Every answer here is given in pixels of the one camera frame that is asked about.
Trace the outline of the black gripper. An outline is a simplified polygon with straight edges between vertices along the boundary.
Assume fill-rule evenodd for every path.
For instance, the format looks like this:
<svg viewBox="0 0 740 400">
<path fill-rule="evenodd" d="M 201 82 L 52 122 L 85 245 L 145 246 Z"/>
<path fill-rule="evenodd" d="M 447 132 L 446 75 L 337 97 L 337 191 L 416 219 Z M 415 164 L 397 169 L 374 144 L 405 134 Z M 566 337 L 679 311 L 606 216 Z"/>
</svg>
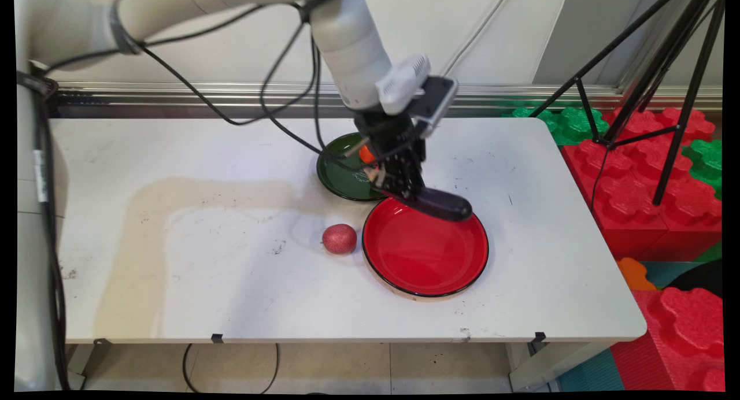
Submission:
<svg viewBox="0 0 740 400">
<path fill-rule="evenodd" d="M 416 123 L 409 114 L 355 113 L 354 124 L 366 141 L 360 160 L 376 165 L 373 187 L 390 197 L 415 200 L 414 188 L 425 187 L 422 163 L 426 160 L 425 121 Z M 404 157 L 394 157 L 405 152 Z"/>
</svg>

